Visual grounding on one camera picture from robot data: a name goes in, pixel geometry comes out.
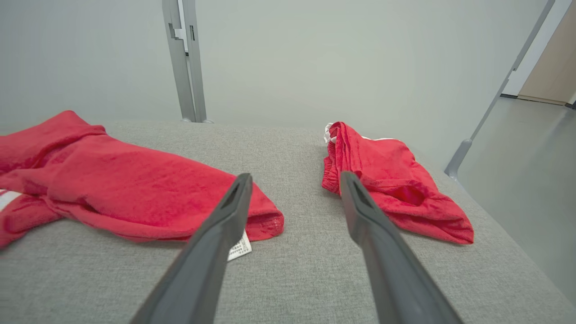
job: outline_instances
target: beige door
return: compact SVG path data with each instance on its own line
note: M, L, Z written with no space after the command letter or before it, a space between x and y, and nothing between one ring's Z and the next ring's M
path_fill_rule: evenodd
M576 94L576 5L574 2L520 90L518 98L554 104Z

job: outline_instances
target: gray table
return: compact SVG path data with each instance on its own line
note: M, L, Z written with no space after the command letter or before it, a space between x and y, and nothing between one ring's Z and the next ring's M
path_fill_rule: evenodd
M250 172L284 213L281 236L253 242L252 253L228 264L216 323L377 321L342 202L320 186L327 155L321 130L183 122L105 126L126 142L233 174ZM574 306L496 221L440 170L416 159L476 231L471 246L403 232L462 319L478 324L574 319ZM135 244L71 220L42 226L1 252L0 321L128 323L181 247Z

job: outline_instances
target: fabric fold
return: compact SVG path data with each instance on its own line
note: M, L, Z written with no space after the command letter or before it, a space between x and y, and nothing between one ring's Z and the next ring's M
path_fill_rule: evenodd
M135 242L187 240L235 178L118 141L65 111L0 138L0 188L23 193L0 212L0 246L62 217ZM254 184L250 240L279 235L283 226L283 214Z
M340 173L353 172L398 227L458 244L474 242L474 231L464 211L438 191L403 142L363 138L342 122L330 125L327 132L325 189L340 194Z

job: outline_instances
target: gray floor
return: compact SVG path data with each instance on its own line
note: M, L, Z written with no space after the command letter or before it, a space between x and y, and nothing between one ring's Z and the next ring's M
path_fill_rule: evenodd
M500 98L458 173L576 304L576 111Z

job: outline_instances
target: white care label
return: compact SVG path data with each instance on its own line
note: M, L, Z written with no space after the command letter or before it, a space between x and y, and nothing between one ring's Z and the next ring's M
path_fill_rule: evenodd
M250 252L252 252L252 246L250 246L248 235L246 235L246 231L244 231L242 238L230 249L230 253L228 254L228 261L234 260Z
M18 198L21 193L17 193L15 191L8 191L5 189L0 189L0 210L4 209L8 204Z

